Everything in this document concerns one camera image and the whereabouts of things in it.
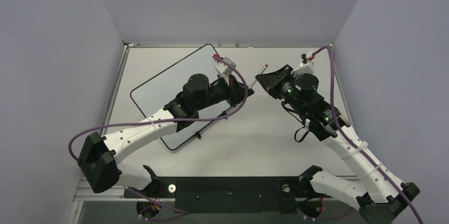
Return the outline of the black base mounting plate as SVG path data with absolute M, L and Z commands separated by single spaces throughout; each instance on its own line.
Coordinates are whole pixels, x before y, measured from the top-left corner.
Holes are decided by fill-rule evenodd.
M 297 176 L 160 177 L 140 193 L 188 213 L 290 214 L 322 196 Z

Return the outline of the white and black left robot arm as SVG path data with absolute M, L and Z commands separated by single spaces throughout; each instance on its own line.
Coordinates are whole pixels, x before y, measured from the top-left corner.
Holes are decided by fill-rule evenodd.
M 194 74 L 173 100 L 138 126 L 103 136 L 97 132 L 87 136 L 77 164 L 94 193 L 105 192 L 113 186 L 130 186 L 150 198 L 158 190 L 154 171 L 148 165 L 132 167 L 123 161 L 151 142 L 198 122 L 201 110 L 221 102 L 241 107 L 244 99 L 253 93 L 233 75 L 210 83 L 204 74 Z

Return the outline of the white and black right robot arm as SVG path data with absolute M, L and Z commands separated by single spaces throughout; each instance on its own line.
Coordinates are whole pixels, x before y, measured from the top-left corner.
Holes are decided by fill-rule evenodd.
M 393 223 L 419 194 L 414 183 L 393 175 L 358 137 L 348 118 L 318 93 L 315 75 L 295 75 L 286 65 L 255 78 L 268 95 L 289 105 L 304 129 L 338 155 L 357 177 L 351 182 L 312 165 L 299 176 L 302 194 L 338 199 L 357 210 L 367 223 Z

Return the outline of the white whiteboard black frame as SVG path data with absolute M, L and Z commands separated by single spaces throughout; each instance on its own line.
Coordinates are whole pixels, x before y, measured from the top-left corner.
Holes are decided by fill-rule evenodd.
M 130 92 L 132 101 L 146 118 L 164 109 L 175 118 L 201 119 L 200 122 L 180 122 L 175 134 L 162 137 L 167 149 L 174 151 L 189 140 L 200 138 L 201 132 L 211 125 L 211 118 L 226 115 L 235 108 L 226 101 L 218 104 L 209 101 L 209 85 L 221 78 L 214 69 L 217 56 L 216 49 L 211 44 L 205 44 Z M 231 76 L 241 82 L 239 76 L 232 72 L 224 78 L 228 85 Z M 245 91 L 245 96 L 253 93 L 249 89 Z

